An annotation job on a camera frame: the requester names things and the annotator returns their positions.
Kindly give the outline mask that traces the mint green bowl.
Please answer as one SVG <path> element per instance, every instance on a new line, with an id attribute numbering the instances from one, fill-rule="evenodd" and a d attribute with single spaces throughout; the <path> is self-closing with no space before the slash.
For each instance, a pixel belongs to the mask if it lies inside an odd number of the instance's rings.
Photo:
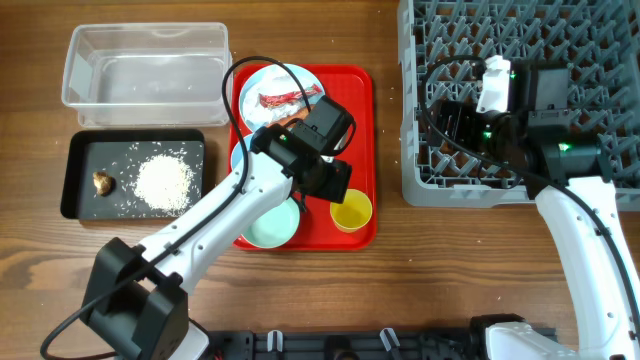
<path id="1" fill-rule="evenodd" d="M 299 207 L 289 198 L 257 219 L 242 237 L 254 247 L 273 249 L 291 240 L 299 224 Z"/>

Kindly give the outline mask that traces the yellow plastic cup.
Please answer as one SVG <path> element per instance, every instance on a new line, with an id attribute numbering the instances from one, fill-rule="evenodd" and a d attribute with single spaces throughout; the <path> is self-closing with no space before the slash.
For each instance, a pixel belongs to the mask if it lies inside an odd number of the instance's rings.
<path id="1" fill-rule="evenodd" d="M 357 189 L 348 189 L 342 203 L 331 203 L 329 212 L 334 225 L 342 232 L 353 233 L 369 223 L 373 204 Z"/>

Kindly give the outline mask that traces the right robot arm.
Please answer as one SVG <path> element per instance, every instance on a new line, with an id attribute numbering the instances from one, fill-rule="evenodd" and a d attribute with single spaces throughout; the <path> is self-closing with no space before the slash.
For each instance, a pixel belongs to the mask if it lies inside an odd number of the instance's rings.
<path id="1" fill-rule="evenodd" d="M 558 63 L 470 56 L 481 76 L 476 104 L 422 103 L 431 135 L 514 173 L 559 253 L 579 333 L 571 350 L 515 315 L 477 317 L 484 359 L 635 359 L 639 277 L 621 228 L 613 171 L 600 138 L 571 130 L 569 71 Z"/>

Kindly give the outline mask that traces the white rice pile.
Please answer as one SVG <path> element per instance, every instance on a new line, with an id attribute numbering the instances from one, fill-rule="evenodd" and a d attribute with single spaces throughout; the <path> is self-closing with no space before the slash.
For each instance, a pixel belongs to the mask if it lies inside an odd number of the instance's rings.
<path id="1" fill-rule="evenodd" d="M 156 155 L 139 167 L 134 195 L 152 210 L 177 213 L 190 203 L 194 171 L 178 157 Z"/>

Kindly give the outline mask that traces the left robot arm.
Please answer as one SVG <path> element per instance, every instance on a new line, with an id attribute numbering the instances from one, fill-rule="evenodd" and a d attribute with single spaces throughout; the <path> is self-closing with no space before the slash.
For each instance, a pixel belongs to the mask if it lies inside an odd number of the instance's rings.
<path id="1" fill-rule="evenodd" d="M 208 268 L 253 223 L 293 192 L 340 203 L 351 167 L 335 153 L 353 116 L 327 96 L 292 128 L 257 130 L 241 163 L 181 217 L 131 247 L 98 252 L 81 321 L 120 359 L 197 359 L 209 340 L 188 298 Z"/>

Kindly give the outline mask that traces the brown food scrap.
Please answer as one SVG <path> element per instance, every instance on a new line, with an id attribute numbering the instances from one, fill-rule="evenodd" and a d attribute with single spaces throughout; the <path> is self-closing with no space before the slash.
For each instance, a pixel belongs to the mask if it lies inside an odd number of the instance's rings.
<path id="1" fill-rule="evenodd" d="M 108 196 L 115 185 L 115 179 L 106 172 L 94 172 L 93 183 L 96 188 L 96 194 L 99 196 Z"/>

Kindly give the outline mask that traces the small light blue bowl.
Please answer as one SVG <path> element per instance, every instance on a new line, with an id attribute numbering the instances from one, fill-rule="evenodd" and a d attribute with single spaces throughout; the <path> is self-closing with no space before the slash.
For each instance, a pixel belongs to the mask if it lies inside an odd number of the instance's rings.
<path id="1" fill-rule="evenodd" d="M 253 133 L 246 135 L 243 138 L 243 141 L 245 143 L 245 147 L 247 151 L 251 150 L 251 141 L 253 139 Z M 234 146 L 232 152 L 231 152 L 231 156 L 230 156 L 230 169 L 233 170 L 235 169 L 239 164 L 243 163 L 243 158 L 244 158 L 244 154 L 242 151 L 242 145 L 237 142 L 236 145 Z"/>

